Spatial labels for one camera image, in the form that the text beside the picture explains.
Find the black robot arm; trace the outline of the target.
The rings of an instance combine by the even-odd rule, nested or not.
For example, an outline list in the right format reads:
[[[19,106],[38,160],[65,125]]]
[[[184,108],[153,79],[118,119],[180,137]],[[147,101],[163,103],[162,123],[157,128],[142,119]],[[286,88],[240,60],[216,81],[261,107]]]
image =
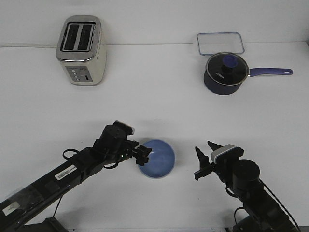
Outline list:
[[[259,166],[242,159],[244,149],[235,145],[221,146],[207,142],[212,149],[206,156],[196,147],[199,170],[194,173],[195,180],[216,173],[225,184],[228,195],[239,199],[241,207],[248,216],[236,222],[234,232],[298,232],[300,227],[295,219],[260,179]]]
[[[28,224],[40,212],[60,199],[102,168],[113,169],[128,158],[135,157],[143,166],[151,152],[139,142],[128,140],[134,129],[120,121],[105,126],[92,147],[74,151],[66,162],[30,185],[8,197],[0,204],[2,232],[64,232],[66,229],[55,217],[42,223]]]

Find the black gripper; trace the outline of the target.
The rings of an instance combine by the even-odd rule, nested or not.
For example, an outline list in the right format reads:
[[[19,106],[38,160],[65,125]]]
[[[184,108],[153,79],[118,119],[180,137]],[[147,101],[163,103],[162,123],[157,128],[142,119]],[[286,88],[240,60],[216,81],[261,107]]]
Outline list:
[[[136,158],[136,164],[139,166],[148,162],[148,155],[152,149],[128,140],[127,137],[121,128],[113,124],[105,126],[100,138],[96,139],[93,145],[93,153],[103,166],[118,165],[131,157]]]
[[[214,142],[207,141],[208,146],[212,151],[215,151],[221,147],[222,145],[218,145]],[[206,177],[210,173],[214,172],[217,174],[219,179],[226,185],[232,186],[233,184],[233,174],[232,169],[233,165],[239,161],[239,159],[225,159],[223,162],[215,164],[209,163],[209,157],[205,155],[197,146],[195,147],[195,151],[199,160],[199,170],[194,172],[195,180],[199,180],[201,177]]]

